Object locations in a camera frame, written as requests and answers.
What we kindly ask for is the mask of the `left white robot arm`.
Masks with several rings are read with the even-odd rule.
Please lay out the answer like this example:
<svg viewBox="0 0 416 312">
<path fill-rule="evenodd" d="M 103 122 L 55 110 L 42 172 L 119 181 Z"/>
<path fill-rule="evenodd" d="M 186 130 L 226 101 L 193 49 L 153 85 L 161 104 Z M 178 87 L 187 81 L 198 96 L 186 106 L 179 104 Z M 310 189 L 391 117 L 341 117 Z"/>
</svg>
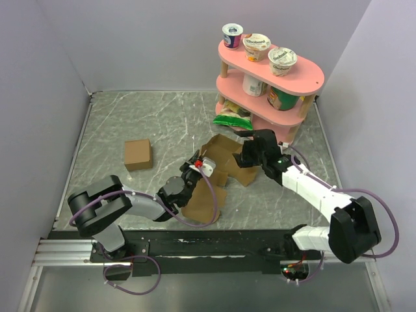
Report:
<svg viewBox="0 0 416 312">
<path fill-rule="evenodd" d="M 181 175 L 169 178 L 154 195 L 133 190 L 118 176 L 109 175 L 69 196 L 72 217 L 68 223 L 81 237 L 92 237 L 100 243 L 113 261 L 122 261 L 129 245 L 116 225 L 119 217 L 128 214 L 165 222 L 178 215 L 178 209 L 189 203 L 198 181 L 207 178 L 200 159 L 195 164 L 186 162 Z"/>
</svg>

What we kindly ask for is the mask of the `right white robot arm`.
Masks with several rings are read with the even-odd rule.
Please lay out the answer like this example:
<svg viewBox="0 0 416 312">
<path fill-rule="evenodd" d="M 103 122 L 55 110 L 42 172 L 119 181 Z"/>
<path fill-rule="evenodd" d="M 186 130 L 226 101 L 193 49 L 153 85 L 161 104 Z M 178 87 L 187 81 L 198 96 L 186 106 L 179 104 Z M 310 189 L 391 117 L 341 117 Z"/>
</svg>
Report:
<svg viewBox="0 0 416 312">
<path fill-rule="evenodd" d="M 299 225 L 290 230 L 285 254 L 298 259 L 307 250 L 330 252 L 343 263 L 351 263 L 382 240 L 370 200 L 353 198 L 313 174 L 295 156 L 283 153 L 271 129 L 236 131 L 245 141 L 234 154 L 241 168 L 261 167 L 265 175 L 312 205 L 328 226 Z"/>
</svg>

